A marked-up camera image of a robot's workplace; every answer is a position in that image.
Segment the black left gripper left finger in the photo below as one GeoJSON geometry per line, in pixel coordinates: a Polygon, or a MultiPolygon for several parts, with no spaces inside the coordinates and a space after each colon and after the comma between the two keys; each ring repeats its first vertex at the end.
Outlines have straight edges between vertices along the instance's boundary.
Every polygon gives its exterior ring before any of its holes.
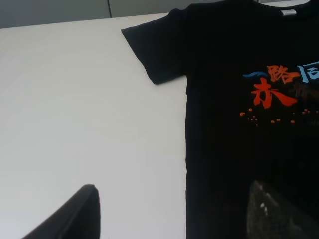
{"type": "Polygon", "coordinates": [[[99,239],[100,198],[98,189],[81,187],[54,214],[32,230],[25,239],[99,239]]]}

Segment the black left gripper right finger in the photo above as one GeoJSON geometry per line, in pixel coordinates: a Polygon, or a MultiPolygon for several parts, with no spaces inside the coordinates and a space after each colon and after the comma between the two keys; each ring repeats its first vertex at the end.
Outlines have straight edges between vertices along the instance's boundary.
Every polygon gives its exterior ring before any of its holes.
{"type": "Polygon", "coordinates": [[[254,181],[247,208],[249,239],[317,239],[319,223],[269,185],[254,181]]]}

